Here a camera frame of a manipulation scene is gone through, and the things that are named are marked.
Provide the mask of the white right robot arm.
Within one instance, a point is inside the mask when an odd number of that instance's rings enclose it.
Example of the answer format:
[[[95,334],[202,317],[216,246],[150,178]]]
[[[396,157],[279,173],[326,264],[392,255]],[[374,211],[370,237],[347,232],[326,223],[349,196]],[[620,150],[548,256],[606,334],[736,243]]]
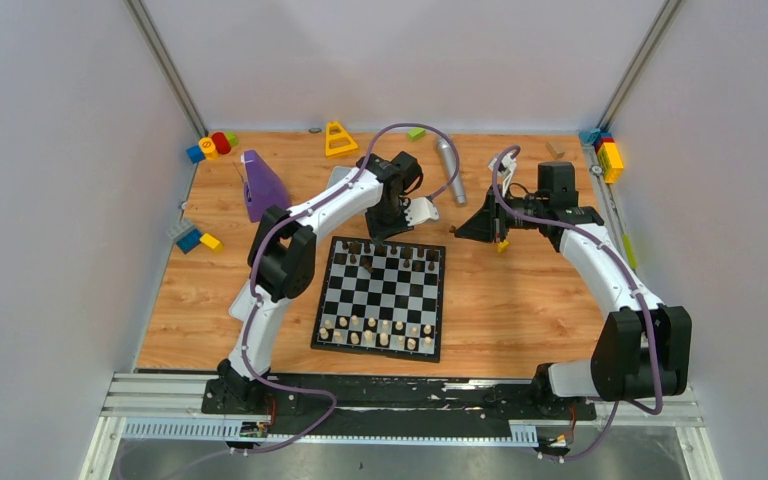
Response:
[[[684,393],[692,320],[648,290],[613,245],[593,207],[578,203],[575,168],[569,162],[538,166],[533,193],[517,197],[501,186],[488,189],[482,207],[454,235],[500,244],[512,229],[536,229],[574,266],[597,301],[605,323],[590,357],[542,364],[531,403],[556,417],[571,397],[628,401]]]

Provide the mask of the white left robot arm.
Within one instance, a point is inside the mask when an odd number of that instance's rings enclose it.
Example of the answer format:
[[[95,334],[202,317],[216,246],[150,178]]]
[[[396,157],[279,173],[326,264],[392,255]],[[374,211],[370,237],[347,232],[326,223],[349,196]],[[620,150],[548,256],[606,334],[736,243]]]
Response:
[[[406,197],[422,179],[417,159],[406,152],[391,160],[370,154],[316,197],[266,209],[249,252],[250,276],[229,309],[242,330],[217,368],[228,400],[239,411],[253,413],[265,403],[267,389],[260,378],[270,370],[291,302],[313,280],[318,243],[358,213],[364,213],[375,243],[412,230]]]

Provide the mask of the black white chessboard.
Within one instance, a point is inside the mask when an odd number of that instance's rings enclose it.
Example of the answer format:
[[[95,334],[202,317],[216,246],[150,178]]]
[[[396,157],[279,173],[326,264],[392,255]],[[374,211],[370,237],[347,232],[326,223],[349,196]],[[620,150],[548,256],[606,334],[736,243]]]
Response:
[[[438,363],[446,248],[335,236],[310,346]]]

